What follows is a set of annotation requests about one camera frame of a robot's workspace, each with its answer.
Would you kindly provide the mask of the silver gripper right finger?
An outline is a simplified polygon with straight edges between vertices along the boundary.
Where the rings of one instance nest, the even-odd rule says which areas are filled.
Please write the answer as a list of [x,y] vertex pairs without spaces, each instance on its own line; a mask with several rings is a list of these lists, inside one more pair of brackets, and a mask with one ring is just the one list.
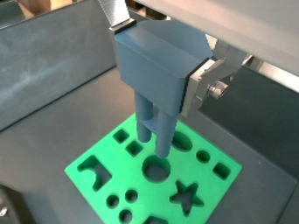
[[211,95],[219,99],[228,88],[222,81],[232,75],[243,66],[248,54],[222,40],[216,41],[212,56],[207,58],[191,73],[186,89],[182,115],[187,117],[192,111],[192,105],[203,104]]

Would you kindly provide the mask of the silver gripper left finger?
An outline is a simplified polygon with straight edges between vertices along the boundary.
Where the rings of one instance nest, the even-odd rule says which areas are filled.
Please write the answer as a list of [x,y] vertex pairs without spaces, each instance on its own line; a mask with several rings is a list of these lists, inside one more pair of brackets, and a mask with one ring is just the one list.
[[121,32],[136,24],[129,17],[125,0],[97,0],[97,2],[107,16],[112,32]]

